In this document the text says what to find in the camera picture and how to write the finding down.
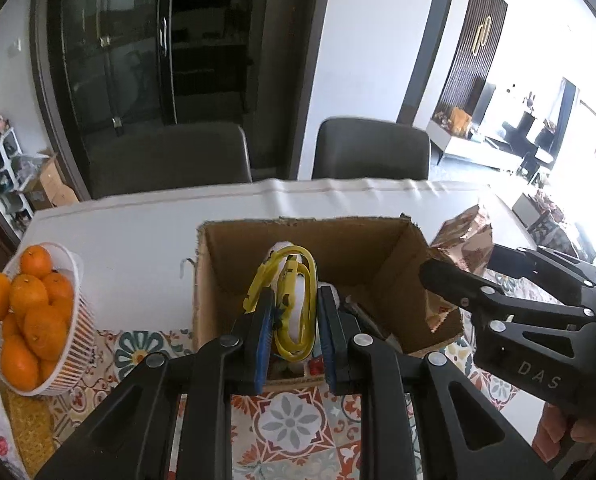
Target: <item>brown wall panel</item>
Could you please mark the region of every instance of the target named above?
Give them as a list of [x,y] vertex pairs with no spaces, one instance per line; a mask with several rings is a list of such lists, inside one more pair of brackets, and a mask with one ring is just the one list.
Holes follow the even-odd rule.
[[[507,4],[504,0],[469,0],[454,61],[436,111],[442,110],[449,115],[452,108],[459,107],[473,115],[498,47],[506,13]],[[476,31],[487,16],[491,16],[488,41],[474,56],[472,46]]]

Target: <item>teal flower pattern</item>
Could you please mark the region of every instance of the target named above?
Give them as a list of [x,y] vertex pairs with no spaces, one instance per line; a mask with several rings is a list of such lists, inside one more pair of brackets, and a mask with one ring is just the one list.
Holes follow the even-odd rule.
[[122,381],[148,354],[162,352],[171,357],[164,346],[165,340],[160,332],[123,332],[117,340],[113,357],[118,379]]

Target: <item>floral tile pattern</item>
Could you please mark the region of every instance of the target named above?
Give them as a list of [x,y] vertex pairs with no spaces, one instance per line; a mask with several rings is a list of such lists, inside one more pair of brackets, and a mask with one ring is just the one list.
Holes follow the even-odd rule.
[[[484,277],[499,283],[509,296],[557,301],[528,280],[515,280],[486,270]],[[476,348],[471,316],[462,311],[465,335],[444,354],[497,409],[517,389],[473,364]],[[191,333],[98,332],[91,364],[70,395],[47,397],[59,446],[119,381],[150,352],[171,357],[191,352]],[[235,480],[350,480],[358,479],[361,463],[361,398],[334,396],[326,385],[318,388],[231,398],[231,445]],[[185,400],[178,411],[174,443],[179,442]],[[413,407],[408,403],[418,478],[421,461]],[[175,478],[174,444],[170,477]]]

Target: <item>gray chair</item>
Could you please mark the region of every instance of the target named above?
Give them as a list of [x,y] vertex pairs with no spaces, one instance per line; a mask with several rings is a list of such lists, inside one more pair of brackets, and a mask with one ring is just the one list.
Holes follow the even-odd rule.
[[111,139],[91,156],[94,198],[251,182],[245,133],[234,123],[172,124]]
[[426,180],[427,133],[360,118],[332,118],[320,125],[312,178],[392,178]]

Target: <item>fruit basket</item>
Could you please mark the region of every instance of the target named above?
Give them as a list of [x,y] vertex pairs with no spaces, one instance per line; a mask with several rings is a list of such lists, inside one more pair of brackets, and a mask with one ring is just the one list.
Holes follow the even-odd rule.
[[[73,311],[66,335],[66,343],[52,373],[40,386],[30,391],[21,391],[11,386],[0,371],[0,379],[14,392],[22,396],[57,396],[73,388],[86,370],[94,347],[95,324],[92,305],[82,290],[82,261],[77,254],[62,245],[52,242],[39,244],[51,257],[53,270],[63,274],[73,287]],[[20,273],[19,251],[4,268],[10,280]],[[0,352],[2,349],[2,322],[0,322]]]

